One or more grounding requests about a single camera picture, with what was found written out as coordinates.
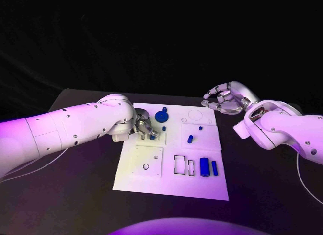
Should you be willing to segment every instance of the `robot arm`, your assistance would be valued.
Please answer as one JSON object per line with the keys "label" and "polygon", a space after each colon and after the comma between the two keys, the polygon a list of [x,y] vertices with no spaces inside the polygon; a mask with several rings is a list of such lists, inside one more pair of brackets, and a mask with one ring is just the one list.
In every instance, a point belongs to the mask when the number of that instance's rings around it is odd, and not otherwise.
{"label": "robot arm", "polygon": [[125,96],[112,94],[98,103],[76,105],[34,117],[0,123],[0,178],[21,164],[44,155],[112,135],[112,141],[129,134],[158,133],[148,113],[134,109]]}
{"label": "robot arm", "polygon": [[278,145],[288,145],[308,160],[323,165],[323,116],[302,115],[281,101],[264,100],[239,82],[217,85],[204,94],[206,99],[217,92],[217,103],[207,100],[201,105],[223,114],[245,111],[243,120],[233,126],[239,137],[248,136],[258,146],[271,150]]}

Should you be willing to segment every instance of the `blue object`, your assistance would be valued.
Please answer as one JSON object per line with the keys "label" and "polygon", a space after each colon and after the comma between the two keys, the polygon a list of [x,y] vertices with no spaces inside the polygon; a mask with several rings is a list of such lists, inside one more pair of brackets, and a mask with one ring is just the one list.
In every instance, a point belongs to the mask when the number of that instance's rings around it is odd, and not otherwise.
{"label": "blue object", "polygon": [[187,143],[191,143],[193,141],[193,136],[188,136]]}
{"label": "blue object", "polygon": [[217,176],[216,161],[212,161],[213,176]]}
{"label": "blue object", "polygon": [[168,120],[168,113],[167,113],[165,107],[163,107],[161,111],[157,111],[154,118],[155,118],[155,121],[160,123],[164,123]]}
{"label": "blue object", "polygon": [[199,166],[200,166],[200,176],[207,177],[209,176],[209,159],[207,158],[199,159]]}

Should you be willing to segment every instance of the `white board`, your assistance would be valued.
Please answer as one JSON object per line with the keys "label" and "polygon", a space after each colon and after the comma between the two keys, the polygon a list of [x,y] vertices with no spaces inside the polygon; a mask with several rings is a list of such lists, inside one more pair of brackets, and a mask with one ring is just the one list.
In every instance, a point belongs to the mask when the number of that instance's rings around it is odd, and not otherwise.
{"label": "white board", "polygon": [[[147,110],[152,129],[161,135],[154,140],[147,135],[141,139],[138,133],[129,135],[122,145],[112,189],[227,201],[214,111],[178,105],[134,103],[132,106]],[[163,107],[167,107],[168,120],[158,123],[154,114]],[[193,135],[191,144],[187,143],[188,135]],[[174,174],[174,155],[184,156],[184,166],[178,166],[184,167],[184,175]],[[209,158],[209,163],[216,161],[217,176],[213,176],[212,164],[210,176],[200,176],[201,157]]]}

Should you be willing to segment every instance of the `white cable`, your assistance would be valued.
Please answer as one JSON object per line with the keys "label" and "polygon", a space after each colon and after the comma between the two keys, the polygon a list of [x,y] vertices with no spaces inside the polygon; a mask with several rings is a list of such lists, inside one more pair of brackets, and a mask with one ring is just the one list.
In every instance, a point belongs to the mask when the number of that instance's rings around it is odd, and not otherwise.
{"label": "white cable", "polygon": [[57,156],[43,167],[40,167],[37,170],[34,170],[34,171],[31,171],[30,173],[25,173],[25,174],[23,174],[23,175],[18,175],[18,176],[15,176],[15,177],[11,177],[10,179],[5,179],[5,180],[0,181],[0,183],[1,183],[1,182],[5,182],[7,180],[12,180],[12,179],[15,179],[15,178],[18,178],[18,177],[21,177],[21,176],[30,175],[30,174],[34,173],[36,171],[41,170],[41,169],[60,157],[60,155],[66,152],[66,150],[67,150],[67,148],[66,148],[64,151],[59,154],[59,156]]}
{"label": "white cable", "polygon": [[305,191],[310,193],[310,195],[313,196],[313,198],[323,204],[323,202],[314,197],[314,195],[313,195],[311,192],[308,191],[308,189],[307,189],[307,187],[305,187],[305,185],[304,185],[304,182],[302,182],[302,180],[301,180],[301,176],[300,176],[300,173],[298,173],[298,153],[297,153],[297,175],[298,175],[298,178],[300,178],[300,181],[301,181],[301,184],[302,184],[302,186],[304,186]]}

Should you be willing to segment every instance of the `table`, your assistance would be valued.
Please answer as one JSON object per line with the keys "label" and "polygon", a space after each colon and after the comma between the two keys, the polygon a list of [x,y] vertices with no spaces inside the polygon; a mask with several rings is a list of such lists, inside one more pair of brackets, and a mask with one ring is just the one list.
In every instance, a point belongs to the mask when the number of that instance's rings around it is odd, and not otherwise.
{"label": "table", "polygon": [[[64,89],[50,111],[96,102],[113,92]],[[201,98],[126,94],[129,102],[200,106]],[[0,184],[0,234],[108,234],[147,220],[188,217],[236,223],[269,234],[323,234],[323,205],[295,172],[295,152],[242,140],[232,126],[243,115],[216,112],[229,201],[113,191],[122,142],[111,136],[66,150],[36,173]],[[60,152],[43,157],[25,173]],[[307,187],[323,200],[323,166],[300,158]]]}

